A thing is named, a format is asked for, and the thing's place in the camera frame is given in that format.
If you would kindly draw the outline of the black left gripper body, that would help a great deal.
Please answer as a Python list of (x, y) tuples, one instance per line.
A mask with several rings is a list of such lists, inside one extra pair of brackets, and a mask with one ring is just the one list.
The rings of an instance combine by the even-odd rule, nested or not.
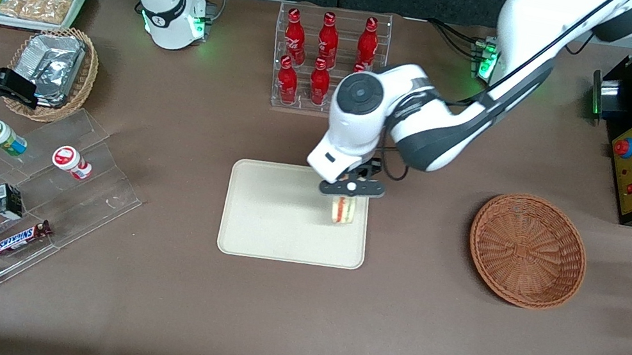
[(362, 165), (341, 173), (339, 179), (333, 183), (321, 181), (318, 190), (327, 197), (381, 198), (385, 195), (385, 186), (381, 181), (377, 181), (375, 176), (383, 168), (382, 159), (370, 158)]

